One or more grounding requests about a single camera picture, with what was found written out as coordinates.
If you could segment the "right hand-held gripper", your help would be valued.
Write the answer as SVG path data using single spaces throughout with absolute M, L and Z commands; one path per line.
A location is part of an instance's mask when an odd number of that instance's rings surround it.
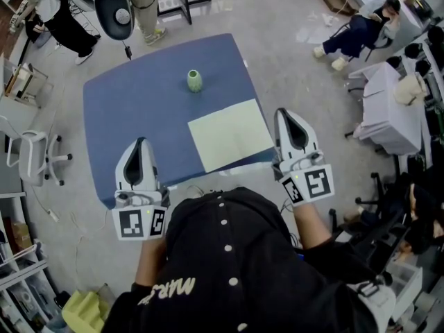
M 318 147 L 314 129 L 298 114 L 275 112 L 277 159 L 272 169 L 291 205 L 305 205 L 335 194 L 332 167 Z

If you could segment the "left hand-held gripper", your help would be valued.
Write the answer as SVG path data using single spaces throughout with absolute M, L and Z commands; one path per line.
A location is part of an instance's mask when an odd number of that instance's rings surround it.
M 157 165 L 146 138 L 140 137 L 123 152 L 115 179 L 112 218 L 118 240 L 161 239 L 166 232 L 169 190 L 157 189 Z

